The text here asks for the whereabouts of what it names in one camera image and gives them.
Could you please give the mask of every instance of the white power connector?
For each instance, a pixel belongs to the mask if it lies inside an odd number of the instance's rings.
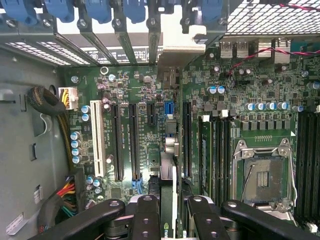
[[[78,109],[78,90],[74,87],[59,87],[58,88],[59,98],[65,105],[65,109],[67,110],[75,110]]]

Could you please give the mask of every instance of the blue plastic clip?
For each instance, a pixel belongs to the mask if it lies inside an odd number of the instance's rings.
[[[222,4],[224,0],[202,0],[202,22],[210,24],[221,16]]]
[[[111,21],[109,0],[85,0],[85,8],[88,16],[97,20],[100,24],[106,24]]]
[[[45,0],[48,13],[60,19],[63,23],[71,23],[75,20],[73,0]]]
[[[123,1],[123,13],[133,24],[142,23],[146,19],[144,0]]]
[[[25,25],[36,25],[37,14],[32,0],[1,0],[5,13]]]

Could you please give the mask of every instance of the blue capacitor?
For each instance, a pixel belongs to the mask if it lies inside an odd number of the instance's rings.
[[[224,94],[225,91],[226,91],[226,89],[224,86],[218,86],[218,88],[217,88],[218,94]]]

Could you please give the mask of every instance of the perforated metal panel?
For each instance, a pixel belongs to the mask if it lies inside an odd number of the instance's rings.
[[[289,4],[320,8],[320,0],[292,0]],[[259,0],[245,0],[230,14],[226,35],[318,33],[320,33],[320,12],[259,4]]]

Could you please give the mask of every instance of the black pcie slot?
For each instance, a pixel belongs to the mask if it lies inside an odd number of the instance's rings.
[[[124,179],[124,163],[122,156],[121,112],[119,105],[111,106],[111,116],[114,147],[114,179],[115,181],[122,181]]]
[[[320,117],[299,113],[295,185],[297,202],[294,217],[300,224],[320,220]]]
[[[130,151],[132,179],[140,179],[139,126],[137,104],[129,104]]]
[[[146,113],[148,118],[148,125],[156,125],[156,109],[154,103],[146,104]]]
[[[191,103],[183,103],[183,167],[184,176],[192,176],[192,123]]]

